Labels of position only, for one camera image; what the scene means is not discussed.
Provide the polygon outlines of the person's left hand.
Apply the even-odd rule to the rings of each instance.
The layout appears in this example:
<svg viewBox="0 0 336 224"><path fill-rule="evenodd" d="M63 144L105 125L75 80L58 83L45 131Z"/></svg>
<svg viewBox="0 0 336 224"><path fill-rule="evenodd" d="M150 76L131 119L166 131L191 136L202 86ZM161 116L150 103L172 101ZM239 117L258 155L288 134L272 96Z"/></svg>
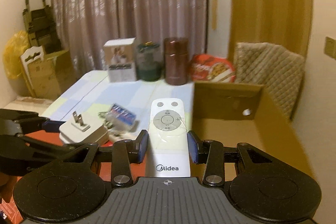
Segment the person's left hand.
<svg viewBox="0 0 336 224"><path fill-rule="evenodd" d="M6 188L9 187L12 183L16 182L16 176L10 176L8 174L0 173L0 187Z"/></svg>

